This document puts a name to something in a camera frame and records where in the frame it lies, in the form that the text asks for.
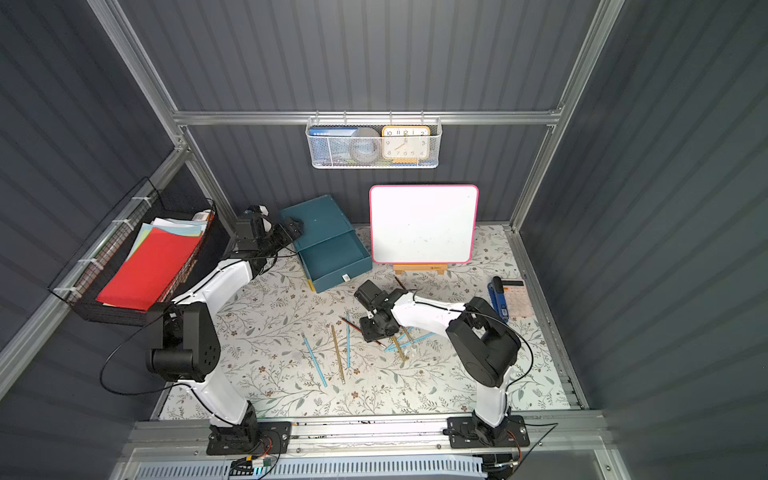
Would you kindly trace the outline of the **red black pencil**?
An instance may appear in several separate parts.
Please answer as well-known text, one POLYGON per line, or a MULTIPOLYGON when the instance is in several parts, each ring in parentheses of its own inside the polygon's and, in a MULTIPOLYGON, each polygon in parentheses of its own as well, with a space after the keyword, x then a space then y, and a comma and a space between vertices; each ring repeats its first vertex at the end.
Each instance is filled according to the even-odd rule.
POLYGON ((356 330, 356 331, 358 331, 358 332, 362 333, 362 330, 361 330, 361 328, 360 328, 359 326, 357 326, 356 324, 354 324, 353 322, 351 322, 350 320, 346 319, 345 317, 341 317, 341 316, 340 316, 339 318, 340 318, 340 320, 342 320, 342 321, 343 321, 345 324, 347 324, 348 326, 352 327, 354 330, 356 330))
POLYGON ((401 289, 408 291, 407 287, 402 283, 402 281, 397 276, 395 276, 395 280, 401 289))

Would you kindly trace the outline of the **teal drawer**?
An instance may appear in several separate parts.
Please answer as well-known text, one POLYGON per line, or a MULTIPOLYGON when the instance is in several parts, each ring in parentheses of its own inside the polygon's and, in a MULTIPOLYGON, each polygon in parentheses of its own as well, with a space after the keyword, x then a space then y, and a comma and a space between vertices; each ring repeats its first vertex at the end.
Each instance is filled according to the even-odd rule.
POLYGON ((373 267, 371 254, 355 231, 302 250, 299 257, 316 293, 347 283, 373 267))

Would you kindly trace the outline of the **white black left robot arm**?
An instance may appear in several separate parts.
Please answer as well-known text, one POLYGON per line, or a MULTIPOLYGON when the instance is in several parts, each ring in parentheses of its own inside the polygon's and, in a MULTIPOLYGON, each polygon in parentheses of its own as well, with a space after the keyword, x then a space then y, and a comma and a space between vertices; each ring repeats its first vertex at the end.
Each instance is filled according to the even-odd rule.
POLYGON ((252 408, 219 367, 215 316, 303 231, 299 219, 273 222, 265 207, 249 207, 236 219, 234 237, 211 272, 173 300, 158 302, 147 311, 148 371, 174 387, 188 388, 217 427, 243 425, 252 408))

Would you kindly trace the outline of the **teal drawer cabinet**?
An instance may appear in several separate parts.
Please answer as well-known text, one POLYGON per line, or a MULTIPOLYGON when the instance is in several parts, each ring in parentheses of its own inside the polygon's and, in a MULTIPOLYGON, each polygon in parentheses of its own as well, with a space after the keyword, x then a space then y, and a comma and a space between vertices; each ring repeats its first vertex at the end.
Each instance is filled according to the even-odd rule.
POLYGON ((297 251, 309 249, 353 229, 331 195, 322 195, 284 208, 280 211, 280 217, 284 221, 294 219, 302 222, 302 235, 293 242, 297 251))

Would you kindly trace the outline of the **yellow pencil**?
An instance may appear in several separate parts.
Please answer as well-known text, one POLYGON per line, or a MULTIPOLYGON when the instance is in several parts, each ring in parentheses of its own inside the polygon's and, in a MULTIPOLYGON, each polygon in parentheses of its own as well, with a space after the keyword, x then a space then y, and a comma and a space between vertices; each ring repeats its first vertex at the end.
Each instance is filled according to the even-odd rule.
POLYGON ((336 330, 335 330, 334 326, 330 325, 329 328, 330 328, 331 336, 332 336, 332 340, 333 340, 333 346, 334 346, 334 352, 335 352, 335 355, 336 355, 336 361, 337 361, 337 367, 338 367, 338 372, 339 372, 339 378, 340 378, 340 381, 341 381, 341 383, 343 385, 343 384, 346 383, 346 379, 345 379, 345 375, 344 375, 344 367, 343 367, 343 364, 342 364, 341 349, 340 349, 338 337, 337 337, 336 330))
POLYGON ((408 357, 405 355, 401 343, 399 341, 399 334, 392 336, 392 344, 394 345, 395 350, 397 351, 399 358, 401 360, 401 367, 405 365, 406 361, 408 360, 408 357))

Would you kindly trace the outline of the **light blue pencil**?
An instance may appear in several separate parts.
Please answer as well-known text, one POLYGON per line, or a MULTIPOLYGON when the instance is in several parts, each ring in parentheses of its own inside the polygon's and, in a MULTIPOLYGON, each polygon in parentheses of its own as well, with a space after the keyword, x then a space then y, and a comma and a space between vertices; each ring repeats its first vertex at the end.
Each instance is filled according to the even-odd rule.
POLYGON ((429 339, 429 338, 431 338, 433 336, 434 336, 434 333, 428 333, 428 334, 421 335, 419 337, 414 337, 414 338, 412 338, 411 342, 407 346, 410 346, 410 345, 413 345, 413 344, 425 341, 425 340, 427 340, 427 339, 429 339))
POLYGON ((385 348, 386 351, 395 351, 397 349, 397 346, 400 346, 401 348, 407 346, 411 342, 412 338, 409 337, 406 334, 402 334, 400 337, 397 338, 397 342, 392 342, 389 346, 385 348))
POLYGON ((314 352, 312 350, 312 347, 310 345, 310 342, 309 342, 308 338, 304 334, 302 334, 301 336, 302 336, 302 339, 303 339, 303 343, 304 343, 304 345, 305 345, 305 347, 306 347, 306 349, 308 351, 308 354, 310 356, 310 360, 311 360, 311 362, 312 362, 312 364, 313 364, 313 366, 314 366, 314 368, 316 370, 316 373, 318 374, 318 377, 319 377, 323 387, 327 387, 328 386, 327 379, 326 379, 325 375, 323 374, 323 371, 322 371, 322 369, 320 367, 320 364, 319 364, 319 362, 317 360, 317 357, 315 356, 315 354, 314 354, 314 352))
POLYGON ((352 328, 349 324, 349 320, 350 320, 350 317, 349 317, 349 314, 347 313, 344 318, 344 321, 346 324, 346 365, 348 369, 351 368, 351 333, 352 333, 351 332, 352 328))

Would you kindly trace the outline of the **wooden whiteboard stand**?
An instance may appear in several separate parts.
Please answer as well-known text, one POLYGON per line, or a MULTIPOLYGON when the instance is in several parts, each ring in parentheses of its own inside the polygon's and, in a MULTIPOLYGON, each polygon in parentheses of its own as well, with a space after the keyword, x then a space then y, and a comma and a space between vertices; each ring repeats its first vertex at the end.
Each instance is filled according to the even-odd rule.
POLYGON ((392 267, 396 275, 405 272, 436 272, 444 275, 448 270, 447 264, 393 264, 392 267))

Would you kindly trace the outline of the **pink framed whiteboard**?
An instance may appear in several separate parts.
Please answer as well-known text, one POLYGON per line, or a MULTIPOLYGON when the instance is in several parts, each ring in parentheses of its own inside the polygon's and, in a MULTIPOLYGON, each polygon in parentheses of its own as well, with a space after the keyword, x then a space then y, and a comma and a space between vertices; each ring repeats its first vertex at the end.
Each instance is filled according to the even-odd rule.
POLYGON ((466 264, 472 259, 479 189, 472 184, 375 185, 370 240, 378 264, 466 264))

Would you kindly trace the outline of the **blue box in basket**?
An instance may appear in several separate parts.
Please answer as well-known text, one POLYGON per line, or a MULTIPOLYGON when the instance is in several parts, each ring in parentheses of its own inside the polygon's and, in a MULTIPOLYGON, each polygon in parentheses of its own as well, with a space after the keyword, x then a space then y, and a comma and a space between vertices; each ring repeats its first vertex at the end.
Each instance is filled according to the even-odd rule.
POLYGON ((307 130, 310 153, 316 162, 326 162, 348 152, 357 127, 314 126, 307 130))

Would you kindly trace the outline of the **pink calculator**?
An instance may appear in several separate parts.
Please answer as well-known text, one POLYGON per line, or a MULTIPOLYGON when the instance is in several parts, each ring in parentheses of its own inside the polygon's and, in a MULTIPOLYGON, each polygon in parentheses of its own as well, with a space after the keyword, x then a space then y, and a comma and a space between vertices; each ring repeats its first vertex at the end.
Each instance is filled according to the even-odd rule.
POLYGON ((522 279, 503 279, 502 286, 510 318, 532 318, 535 316, 526 284, 522 279))

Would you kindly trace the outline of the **grey tape roll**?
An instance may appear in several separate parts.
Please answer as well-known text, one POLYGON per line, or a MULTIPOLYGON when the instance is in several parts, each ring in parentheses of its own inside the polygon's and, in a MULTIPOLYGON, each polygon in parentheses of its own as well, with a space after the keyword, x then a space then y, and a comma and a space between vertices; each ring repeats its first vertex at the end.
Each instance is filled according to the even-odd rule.
POLYGON ((348 142, 348 153, 357 164, 370 165, 381 157, 380 133, 370 127, 357 128, 348 142))

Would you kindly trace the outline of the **yellow alarm clock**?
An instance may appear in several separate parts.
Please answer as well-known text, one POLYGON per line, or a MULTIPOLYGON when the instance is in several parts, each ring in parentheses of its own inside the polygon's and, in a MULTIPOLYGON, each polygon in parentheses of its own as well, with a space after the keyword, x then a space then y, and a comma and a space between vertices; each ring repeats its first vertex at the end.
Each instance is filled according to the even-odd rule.
POLYGON ((430 157, 431 130, 428 126, 385 126, 381 137, 384 159, 395 163, 416 163, 430 157))

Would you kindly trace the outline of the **white mesh wall basket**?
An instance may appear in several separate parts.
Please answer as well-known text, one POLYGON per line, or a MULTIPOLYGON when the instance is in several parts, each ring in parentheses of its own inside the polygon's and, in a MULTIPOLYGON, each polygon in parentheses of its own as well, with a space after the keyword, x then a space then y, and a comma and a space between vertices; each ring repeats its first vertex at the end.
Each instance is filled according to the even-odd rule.
POLYGON ((305 128, 312 166, 326 170, 434 169, 442 134, 441 119, 425 116, 336 124, 315 117, 305 128))

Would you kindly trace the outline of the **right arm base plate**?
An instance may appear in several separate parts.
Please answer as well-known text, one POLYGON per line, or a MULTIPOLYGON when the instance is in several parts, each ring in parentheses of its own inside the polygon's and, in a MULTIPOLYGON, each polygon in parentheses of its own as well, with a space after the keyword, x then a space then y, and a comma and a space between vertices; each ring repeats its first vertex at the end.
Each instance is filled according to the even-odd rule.
POLYGON ((500 425, 491 427, 476 415, 447 419, 442 433, 453 449, 528 447, 530 438, 522 416, 507 415, 500 425))

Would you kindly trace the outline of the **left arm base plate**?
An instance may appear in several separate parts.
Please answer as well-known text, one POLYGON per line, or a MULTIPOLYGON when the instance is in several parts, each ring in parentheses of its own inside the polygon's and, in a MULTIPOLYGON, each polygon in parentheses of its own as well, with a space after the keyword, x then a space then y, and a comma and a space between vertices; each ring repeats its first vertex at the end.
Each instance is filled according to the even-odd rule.
POLYGON ((206 454, 277 455, 287 451, 292 431, 290 422, 261 422, 256 424, 219 427, 210 426, 206 454))

